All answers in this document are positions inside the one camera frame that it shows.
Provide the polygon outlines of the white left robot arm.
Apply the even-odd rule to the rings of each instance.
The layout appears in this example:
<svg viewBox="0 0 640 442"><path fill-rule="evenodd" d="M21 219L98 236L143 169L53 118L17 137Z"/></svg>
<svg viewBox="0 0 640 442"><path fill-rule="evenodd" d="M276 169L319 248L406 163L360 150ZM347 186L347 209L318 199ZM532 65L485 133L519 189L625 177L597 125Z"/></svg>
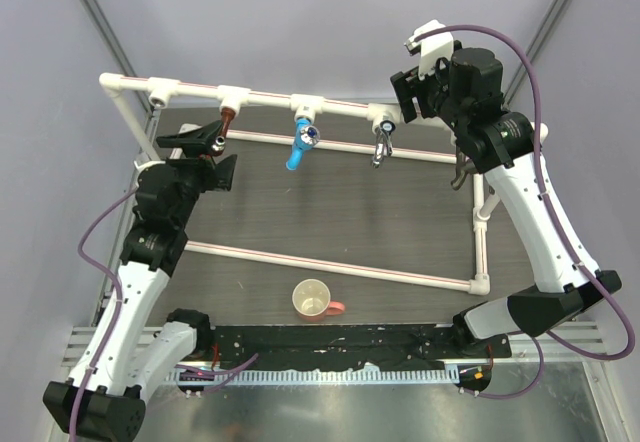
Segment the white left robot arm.
<svg viewBox="0 0 640 442"><path fill-rule="evenodd" d="M212 351L210 319L194 310L172 313L147 348L138 343L186 248L186 227L200 196L232 187L237 157L221 155L228 126L221 119L157 137L159 147L182 154L143 164L134 187L121 197L135 203L118 268L79 253L111 280L112 293L67 379L49 382L43 394L48 412L72 441L134 440L169 372L185 357L200 361Z"/></svg>

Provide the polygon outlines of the blue plastic faucet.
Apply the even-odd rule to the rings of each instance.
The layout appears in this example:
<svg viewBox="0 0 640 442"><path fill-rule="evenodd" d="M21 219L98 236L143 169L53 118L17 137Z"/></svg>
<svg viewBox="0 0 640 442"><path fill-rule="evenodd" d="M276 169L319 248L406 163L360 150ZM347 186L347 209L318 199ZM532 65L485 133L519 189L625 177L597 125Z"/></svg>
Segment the blue plastic faucet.
<svg viewBox="0 0 640 442"><path fill-rule="evenodd" d="M291 155L285 167L290 171L295 171L302 161L304 154L313 149L320 141L320 132L313 122L306 118L296 121L294 141L291 148Z"/></svg>

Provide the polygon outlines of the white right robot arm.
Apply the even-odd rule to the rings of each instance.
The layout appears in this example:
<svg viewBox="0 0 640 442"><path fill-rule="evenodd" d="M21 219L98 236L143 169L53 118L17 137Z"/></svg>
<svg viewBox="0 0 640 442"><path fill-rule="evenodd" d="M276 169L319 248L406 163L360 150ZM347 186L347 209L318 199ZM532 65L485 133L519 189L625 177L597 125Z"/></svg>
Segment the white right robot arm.
<svg viewBox="0 0 640 442"><path fill-rule="evenodd" d="M488 339L522 331L537 337L613 294L622 282L603 270L582 247L560 206L550 217L545 200L557 198L546 163L534 156L534 128L521 113L503 107L502 63L483 48L456 48L439 57L432 72L398 72L390 79L401 113L441 119L453 132L456 152L494 189L525 247L533 286L486 302L454 318L451 342L457 353L472 357Z"/></svg>

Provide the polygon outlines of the dark bronze lever faucet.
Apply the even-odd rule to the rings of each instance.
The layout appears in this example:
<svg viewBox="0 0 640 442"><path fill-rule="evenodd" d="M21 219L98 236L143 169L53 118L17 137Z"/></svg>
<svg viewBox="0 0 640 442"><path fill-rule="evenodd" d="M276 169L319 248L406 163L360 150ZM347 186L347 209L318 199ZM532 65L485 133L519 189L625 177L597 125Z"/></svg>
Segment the dark bronze lever faucet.
<svg viewBox="0 0 640 442"><path fill-rule="evenodd" d="M455 152L454 168L455 176L450 182L450 186L454 191L458 191L462 188L469 175L474 175L477 173L474 162L469 157L467 157L459 147L456 148Z"/></svg>

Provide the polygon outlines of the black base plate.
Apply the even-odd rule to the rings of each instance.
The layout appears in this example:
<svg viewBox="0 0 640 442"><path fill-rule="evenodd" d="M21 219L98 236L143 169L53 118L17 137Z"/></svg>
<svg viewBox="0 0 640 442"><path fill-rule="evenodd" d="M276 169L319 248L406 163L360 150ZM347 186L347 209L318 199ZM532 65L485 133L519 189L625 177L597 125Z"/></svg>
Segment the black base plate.
<svg viewBox="0 0 640 442"><path fill-rule="evenodd" d="M248 361L253 370L342 372L367 363L383 371L435 369L449 359L508 359L508 338L465 345L451 326L436 324L219 325L179 361L216 360L223 370Z"/></svg>

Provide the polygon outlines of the brown faucet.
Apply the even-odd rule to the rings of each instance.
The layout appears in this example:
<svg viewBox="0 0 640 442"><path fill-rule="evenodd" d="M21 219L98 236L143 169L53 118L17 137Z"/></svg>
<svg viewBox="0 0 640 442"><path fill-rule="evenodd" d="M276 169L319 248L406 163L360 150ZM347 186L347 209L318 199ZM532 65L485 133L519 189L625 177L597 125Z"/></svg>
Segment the brown faucet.
<svg viewBox="0 0 640 442"><path fill-rule="evenodd" d="M220 109L221 127L218 135L212 144L212 155L214 157L223 154L226 147L226 137L232 121L236 118L237 112L230 107L222 107Z"/></svg>

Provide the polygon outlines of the chrome faucet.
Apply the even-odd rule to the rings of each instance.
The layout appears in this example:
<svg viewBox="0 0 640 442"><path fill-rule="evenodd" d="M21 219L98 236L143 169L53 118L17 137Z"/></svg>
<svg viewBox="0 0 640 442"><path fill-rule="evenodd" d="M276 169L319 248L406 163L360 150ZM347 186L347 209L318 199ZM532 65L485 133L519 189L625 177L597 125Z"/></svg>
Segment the chrome faucet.
<svg viewBox="0 0 640 442"><path fill-rule="evenodd" d="M371 165L374 169L380 168L384 160L392 155L392 134L395 129L396 125L391 120L383 120L374 128L375 144L371 159Z"/></svg>

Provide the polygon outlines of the pink mug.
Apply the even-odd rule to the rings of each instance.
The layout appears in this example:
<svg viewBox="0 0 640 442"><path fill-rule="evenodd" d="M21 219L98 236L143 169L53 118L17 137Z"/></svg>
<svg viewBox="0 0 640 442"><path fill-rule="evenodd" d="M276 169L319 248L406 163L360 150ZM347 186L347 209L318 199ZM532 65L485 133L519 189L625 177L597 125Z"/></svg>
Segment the pink mug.
<svg viewBox="0 0 640 442"><path fill-rule="evenodd" d="M299 317L320 322L329 316L342 315L346 306L332 299L329 287L318 279L305 279L293 289L291 301Z"/></svg>

